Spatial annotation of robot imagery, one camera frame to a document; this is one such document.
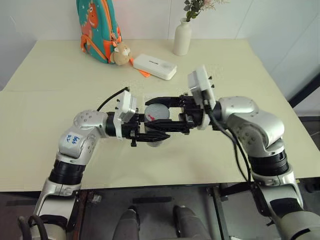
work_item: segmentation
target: black cable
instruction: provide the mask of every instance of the black cable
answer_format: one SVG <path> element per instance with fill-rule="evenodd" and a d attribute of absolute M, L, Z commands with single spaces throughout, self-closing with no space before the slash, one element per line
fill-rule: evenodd
<path fill-rule="evenodd" d="M 30 227 L 27 224 L 25 218 L 23 216 L 19 216 L 17 221 L 18 226 L 22 232 L 22 240 L 32 240 Z"/>
<path fill-rule="evenodd" d="M 32 221 L 35 222 L 35 225 L 38 227 L 39 233 L 40 233 L 40 239 L 41 240 L 48 240 L 48 234 L 45 227 L 44 222 L 38 215 L 31 215 L 28 220 L 29 226 L 31 226 Z"/>
<path fill-rule="evenodd" d="M 212 122 L 215 126 L 217 126 L 217 128 L 220 130 L 220 132 L 222 132 L 226 137 L 228 137 L 228 138 L 231 140 L 231 142 L 232 142 L 232 144 L 233 144 L 233 151 L 234 151 L 234 156 L 235 156 L 236 165 L 237 165 L 237 167 L 238 167 L 238 169 L 239 169 L 242 177 L 244 178 L 244 180 L 245 180 L 246 182 L 248 182 L 249 180 L 246 178 L 243 170 L 241 169 L 240 163 L 239 163 L 238 149 L 237 149 L 237 141 L 236 141 L 235 138 L 234 138 L 232 135 L 230 135 L 230 134 L 220 125 L 220 123 L 216 120 L 216 118 L 214 117 L 213 111 L 211 110 L 210 106 L 207 105 L 207 104 L 204 104 L 204 103 L 203 103 L 203 105 L 204 105 L 204 110 L 205 110 L 205 112 L 208 114 L 211 122 Z"/>
<path fill-rule="evenodd" d="M 241 144 L 240 144 L 236 134 L 234 133 L 234 131 L 232 131 L 231 129 L 228 129 L 228 130 L 232 134 L 233 138 L 236 141 L 236 144 L 237 144 L 238 148 L 240 149 L 241 155 L 242 155 L 244 163 L 245 163 L 246 171 L 247 171 L 247 174 L 248 174 L 248 181 L 251 182 L 251 171 L 250 171 L 250 166 L 249 166 L 249 162 L 248 162 L 248 159 L 246 157 L 246 154 L 245 154 L 243 148 L 241 147 Z"/>
<path fill-rule="evenodd" d="M 108 97 L 98 108 L 97 111 L 99 112 L 104 105 L 106 105 L 107 102 L 109 102 L 111 99 L 113 99 L 114 97 L 116 97 L 117 95 L 119 95 L 120 93 L 124 92 L 124 91 L 129 91 L 129 87 L 125 87 L 122 88 L 120 91 L 117 91 L 115 94 L 111 95 L 110 97 Z"/>

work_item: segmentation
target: dinosaur print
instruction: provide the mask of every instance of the dinosaur print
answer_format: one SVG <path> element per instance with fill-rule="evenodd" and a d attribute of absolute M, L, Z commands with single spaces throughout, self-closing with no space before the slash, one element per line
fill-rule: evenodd
<path fill-rule="evenodd" d="M 96 10 L 96 5 L 93 3 L 93 0 L 91 0 L 88 4 L 88 10 L 86 15 L 86 21 L 84 24 L 81 25 L 81 49 L 85 53 L 86 48 L 87 51 L 90 49 L 90 42 L 87 41 L 87 38 L 89 39 L 93 38 L 93 31 L 92 28 L 96 29 L 98 27 L 98 15 Z"/>

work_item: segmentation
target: floor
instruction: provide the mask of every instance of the floor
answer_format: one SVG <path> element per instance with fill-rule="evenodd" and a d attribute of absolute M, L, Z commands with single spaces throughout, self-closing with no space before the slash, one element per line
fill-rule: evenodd
<path fill-rule="evenodd" d="M 303 124 L 320 149 L 320 124 L 318 122 L 303 122 Z M 299 184 L 304 205 L 307 210 L 320 215 L 320 191 L 309 193 L 304 188 L 304 184 L 310 181 L 312 179 L 302 179 Z M 174 205 L 185 205 L 191 208 L 200 217 L 210 235 L 216 240 L 221 239 L 213 200 L 208 196 L 205 187 L 104 189 L 96 191 L 96 194 L 101 196 L 101 201 L 87 205 L 81 235 L 83 240 L 111 240 L 122 212 L 133 203 L 141 202 L 145 198 L 154 199 L 154 197 L 158 197 L 156 199 L 158 202 L 135 204 L 141 218 L 141 240 L 176 236 L 172 219 Z M 30 216 L 35 204 L 36 198 L 0 193 L 1 240 L 19 239 L 17 217 Z M 230 195 L 227 201 L 222 202 L 222 206 L 230 236 L 260 240 L 279 238 L 274 225 L 266 226 L 270 220 L 258 214 L 250 192 Z"/>

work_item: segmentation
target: red mark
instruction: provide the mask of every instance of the red mark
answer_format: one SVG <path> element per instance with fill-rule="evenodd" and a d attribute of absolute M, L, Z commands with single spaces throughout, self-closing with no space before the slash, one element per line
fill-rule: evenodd
<path fill-rule="evenodd" d="M 151 116 L 150 114 L 148 114 L 148 117 L 151 119 L 151 121 L 156 120 L 153 116 Z"/>

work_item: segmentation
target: white power bank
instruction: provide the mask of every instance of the white power bank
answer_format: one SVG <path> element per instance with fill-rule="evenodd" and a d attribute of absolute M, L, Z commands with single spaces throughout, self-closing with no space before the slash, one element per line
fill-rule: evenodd
<path fill-rule="evenodd" d="M 134 59 L 133 67 L 164 80 L 170 80 L 177 72 L 176 64 L 145 54 Z"/>

